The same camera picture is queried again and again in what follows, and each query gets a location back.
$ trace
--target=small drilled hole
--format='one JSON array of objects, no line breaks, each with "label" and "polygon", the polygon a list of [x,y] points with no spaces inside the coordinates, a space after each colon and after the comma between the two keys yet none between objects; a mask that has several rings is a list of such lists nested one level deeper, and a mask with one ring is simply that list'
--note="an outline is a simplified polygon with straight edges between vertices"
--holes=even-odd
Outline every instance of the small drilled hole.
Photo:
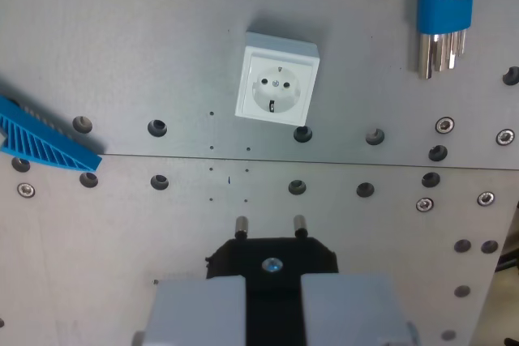
[{"label": "small drilled hole", "polygon": [[454,340],[456,338],[456,332],[454,330],[446,330],[441,333],[442,340]]},{"label": "small drilled hole", "polygon": [[471,247],[472,244],[468,239],[461,239],[454,244],[454,251],[457,253],[466,253]]},{"label": "small drilled hole", "polygon": [[447,157],[447,148],[443,145],[434,146],[429,151],[429,160],[434,162],[440,162]]},{"label": "small drilled hole", "polygon": [[23,158],[13,158],[11,165],[13,165],[13,168],[20,173],[28,172],[31,168],[29,161],[24,160]]},{"label": "small drilled hole", "polygon": [[375,193],[375,187],[369,182],[363,182],[357,187],[357,195],[361,198],[369,198]]},{"label": "small drilled hole", "polygon": [[499,248],[499,244],[496,241],[486,241],[481,245],[481,251],[484,254],[492,254]]},{"label": "small drilled hole", "polygon": [[150,184],[156,190],[165,190],[169,186],[168,179],[161,174],[153,176]]},{"label": "small drilled hole", "polygon": [[454,296],[456,297],[467,297],[470,295],[470,287],[468,285],[460,285],[454,289]]},{"label": "small drilled hole", "polygon": [[308,142],[312,136],[311,128],[308,126],[298,127],[294,131],[294,139],[300,143]]},{"label": "small drilled hole", "polygon": [[148,132],[154,137],[160,138],[168,131],[168,126],[163,121],[154,120],[148,123]]},{"label": "small drilled hole", "polygon": [[422,177],[422,185],[426,188],[434,188],[440,183],[440,175],[438,173],[430,172]]},{"label": "small drilled hole", "polygon": [[72,121],[74,130],[81,134],[87,134],[92,131],[92,122],[87,117],[75,117]]},{"label": "small drilled hole", "polygon": [[302,180],[293,180],[289,184],[289,192],[291,194],[304,194],[307,190],[307,185]]},{"label": "small drilled hole", "polygon": [[380,145],[385,138],[385,134],[381,129],[376,129],[375,131],[366,134],[366,142],[371,146]]},{"label": "small drilled hole", "polygon": [[506,75],[503,75],[503,83],[516,85],[519,83],[519,66],[512,66]]},{"label": "small drilled hole", "polygon": [[79,182],[86,188],[93,188],[97,186],[98,180],[94,173],[81,173],[79,176]]}]

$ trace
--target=metal pin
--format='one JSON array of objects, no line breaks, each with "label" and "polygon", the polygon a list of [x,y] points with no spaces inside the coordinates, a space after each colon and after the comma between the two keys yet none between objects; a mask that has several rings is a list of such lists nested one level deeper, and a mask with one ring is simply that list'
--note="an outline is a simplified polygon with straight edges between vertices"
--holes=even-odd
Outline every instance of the metal pin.
[{"label": "metal pin", "polygon": [[465,43],[467,42],[467,29],[460,31],[460,40],[457,46],[457,55],[462,56],[465,54]]},{"label": "metal pin", "polygon": [[236,239],[247,239],[249,232],[249,220],[245,216],[236,218],[236,227],[234,229],[234,237]]},{"label": "metal pin", "polygon": [[308,237],[307,221],[303,215],[294,217],[294,231],[297,238]]},{"label": "metal pin", "polygon": [[433,47],[432,36],[428,34],[420,34],[418,73],[422,79],[430,79],[432,77]]}]

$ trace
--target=metal screw head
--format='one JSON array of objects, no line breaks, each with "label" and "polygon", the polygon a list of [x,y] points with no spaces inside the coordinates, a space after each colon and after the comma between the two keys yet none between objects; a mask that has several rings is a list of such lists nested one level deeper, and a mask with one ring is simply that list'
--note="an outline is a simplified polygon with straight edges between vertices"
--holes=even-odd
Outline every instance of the metal screw head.
[{"label": "metal screw head", "polygon": [[427,211],[430,211],[432,210],[432,208],[434,207],[434,202],[432,201],[432,199],[429,199],[429,198],[423,198],[423,199],[420,199],[417,203],[416,203],[416,209],[419,210],[420,212],[427,212]]},{"label": "metal screw head", "polygon": [[498,145],[507,146],[512,143],[515,138],[516,134],[513,132],[513,130],[505,129],[499,132],[497,137],[495,137],[495,141]]},{"label": "metal screw head", "polygon": [[453,128],[454,121],[451,117],[442,117],[436,123],[436,131],[438,131],[440,134],[448,134],[453,130]]},{"label": "metal screw head", "polygon": [[283,262],[278,258],[267,258],[261,263],[261,267],[268,273],[276,273],[283,269]]},{"label": "metal screw head", "polygon": [[478,204],[482,207],[490,206],[494,200],[495,196],[491,192],[483,192],[478,196]]},{"label": "metal screw head", "polygon": [[34,196],[36,191],[34,190],[34,187],[26,182],[23,182],[22,184],[18,185],[18,193],[22,198],[31,198]]}]

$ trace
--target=mounting hole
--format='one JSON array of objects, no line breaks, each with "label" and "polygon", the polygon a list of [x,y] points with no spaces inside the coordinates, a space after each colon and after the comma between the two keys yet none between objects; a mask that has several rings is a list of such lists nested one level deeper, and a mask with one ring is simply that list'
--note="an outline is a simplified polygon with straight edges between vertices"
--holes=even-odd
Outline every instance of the mounting hole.
[{"label": "mounting hole", "polygon": [[457,253],[466,253],[470,250],[472,244],[468,239],[460,239],[458,242],[454,244],[454,251]]},{"label": "mounting hole", "polygon": [[454,296],[456,297],[467,297],[470,295],[470,287],[468,285],[460,285],[454,289]]},{"label": "mounting hole", "polygon": [[454,330],[445,330],[441,333],[442,340],[454,340],[456,338],[456,332]]},{"label": "mounting hole", "polygon": [[99,181],[94,173],[81,173],[81,176],[79,176],[79,182],[86,188],[93,188]]},{"label": "mounting hole", "polygon": [[293,180],[289,184],[289,192],[291,194],[304,194],[307,190],[307,184],[303,180]]},{"label": "mounting hole", "polygon": [[422,185],[426,188],[434,188],[440,183],[440,175],[435,172],[430,172],[422,177]]},{"label": "mounting hole", "polygon": [[75,117],[72,121],[74,130],[81,134],[87,134],[92,131],[92,122],[87,117]]},{"label": "mounting hole", "polygon": [[156,190],[165,190],[168,187],[169,182],[168,182],[168,179],[165,178],[165,176],[162,176],[161,174],[157,174],[152,177],[150,184]]},{"label": "mounting hole", "polygon": [[498,250],[500,245],[496,241],[486,241],[481,245],[481,251],[484,254],[492,254]]},{"label": "mounting hole", "polygon": [[375,129],[375,131],[366,134],[366,142],[371,146],[380,145],[385,138],[385,134],[381,129]]},{"label": "mounting hole", "polygon": [[11,165],[13,165],[13,168],[20,173],[28,172],[31,168],[29,161],[17,157],[12,159]]},{"label": "mounting hole", "polygon": [[357,195],[361,198],[369,198],[375,193],[375,187],[369,182],[363,182],[357,187]]},{"label": "mounting hole", "polygon": [[149,134],[159,138],[165,135],[165,133],[168,131],[168,126],[166,126],[163,121],[155,119],[148,123],[148,131]]},{"label": "mounting hole", "polygon": [[478,196],[478,204],[481,207],[490,206],[495,200],[494,194],[491,192],[483,192]]},{"label": "mounting hole", "polygon": [[504,129],[497,134],[495,141],[500,146],[507,146],[512,143],[515,138],[516,133],[513,130]]},{"label": "mounting hole", "polygon": [[448,134],[454,128],[454,120],[451,117],[442,117],[436,123],[436,131],[440,134]]},{"label": "mounting hole", "polygon": [[446,156],[447,156],[447,148],[443,145],[434,146],[429,151],[429,160],[434,161],[434,162],[440,162],[442,160],[445,160]]},{"label": "mounting hole", "polygon": [[294,139],[300,143],[308,142],[311,137],[311,128],[308,126],[298,127],[294,130]]},{"label": "mounting hole", "polygon": [[512,66],[506,75],[503,75],[503,83],[506,85],[516,85],[519,83],[519,66]]}]

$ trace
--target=blue hex key holder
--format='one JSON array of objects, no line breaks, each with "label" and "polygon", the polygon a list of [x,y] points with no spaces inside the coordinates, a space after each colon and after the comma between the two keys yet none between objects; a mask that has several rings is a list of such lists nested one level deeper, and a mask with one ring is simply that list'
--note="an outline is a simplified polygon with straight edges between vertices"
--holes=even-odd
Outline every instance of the blue hex key holder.
[{"label": "blue hex key holder", "polygon": [[0,96],[0,150],[12,156],[81,172],[95,172],[101,158]]},{"label": "blue hex key holder", "polygon": [[420,54],[418,73],[422,79],[436,71],[454,69],[465,53],[467,30],[472,24],[473,0],[418,0]]}]

